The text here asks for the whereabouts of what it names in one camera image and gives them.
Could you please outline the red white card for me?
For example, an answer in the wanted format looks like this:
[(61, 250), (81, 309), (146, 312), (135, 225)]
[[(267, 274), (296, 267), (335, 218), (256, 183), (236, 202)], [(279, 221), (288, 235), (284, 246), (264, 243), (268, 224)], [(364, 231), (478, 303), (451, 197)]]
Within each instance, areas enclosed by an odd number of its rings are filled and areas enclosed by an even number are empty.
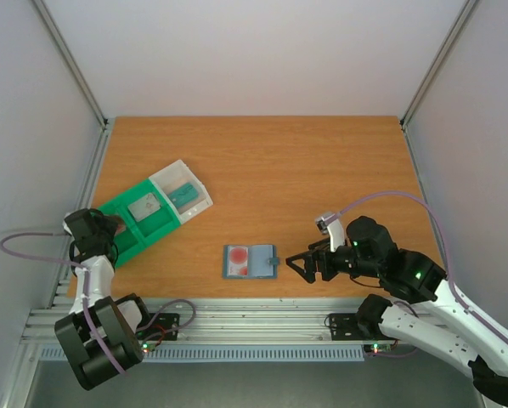
[(226, 276), (247, 277), (248, 258), (249, 253), (246, 246), (230, 246), (227, 254)]
[(127, 229), (125, 221), (120, 216), (113, 216), (112, 218), (116, 222), (115, 235), (123, 233)]

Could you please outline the teal card holder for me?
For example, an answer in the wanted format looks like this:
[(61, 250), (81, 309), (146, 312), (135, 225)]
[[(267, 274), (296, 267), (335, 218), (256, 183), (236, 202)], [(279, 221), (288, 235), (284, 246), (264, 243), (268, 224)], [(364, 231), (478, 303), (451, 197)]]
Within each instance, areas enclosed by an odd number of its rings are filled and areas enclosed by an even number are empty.
[[(247, 277), (227, 277), (226, 263), (228, 248), (230, 246), (247, 247), (248, 258), (248, 275)], [(277, 255), (277, 248), (271, 244), (259, 245), (226, 245), (223, 247), (223, 270), (222, 276), (229, 280), (272, 280), (278, 276), (278, 267), (280, 259)]]

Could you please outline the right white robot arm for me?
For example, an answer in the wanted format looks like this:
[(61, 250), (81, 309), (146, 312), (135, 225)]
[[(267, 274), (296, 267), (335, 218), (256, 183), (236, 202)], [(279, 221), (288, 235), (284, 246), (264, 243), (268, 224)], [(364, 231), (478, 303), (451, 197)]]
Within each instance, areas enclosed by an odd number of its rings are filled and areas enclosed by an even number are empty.
[(508, 407), (508, 330), (452, 286), (427, 255), (398, 248), (386, 227), (361, 216), (348, 226), (328, 213), (316, 221), (325, 235), (285, 262), (307, 283), (339, 274), (378, 280), (390, 294), (370, 294), (356, 325), (365, 339), (404, 341), (453, 366), (475, 389)]

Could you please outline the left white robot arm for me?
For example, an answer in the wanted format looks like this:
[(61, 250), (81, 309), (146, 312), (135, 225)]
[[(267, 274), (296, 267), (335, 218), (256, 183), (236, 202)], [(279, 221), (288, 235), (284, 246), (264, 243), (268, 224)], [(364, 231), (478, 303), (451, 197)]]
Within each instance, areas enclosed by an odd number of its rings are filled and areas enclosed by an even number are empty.
[(70, 213), (64, 229), (72, 238), (69, 262), (77, 279), (69, 314), (54, 333), (82, 388), (91, 390), (142, 362), (138, 338), (148, 336), (153, 317), (132, 293), (115, 300), (111, 282), (118, 249), (118, 218), (92, 208)]

